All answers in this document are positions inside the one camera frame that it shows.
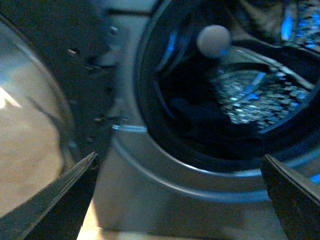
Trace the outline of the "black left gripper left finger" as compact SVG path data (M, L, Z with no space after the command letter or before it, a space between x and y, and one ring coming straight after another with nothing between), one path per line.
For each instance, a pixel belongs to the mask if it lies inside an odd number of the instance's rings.
M0 218L2 240L77 239L98 177L90 153L62 176Z

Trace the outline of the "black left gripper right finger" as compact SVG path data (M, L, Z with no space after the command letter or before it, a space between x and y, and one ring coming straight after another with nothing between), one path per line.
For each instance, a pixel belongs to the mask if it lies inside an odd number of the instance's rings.
M266 154L261 174L276 216L289 240L320 238L320 186Z

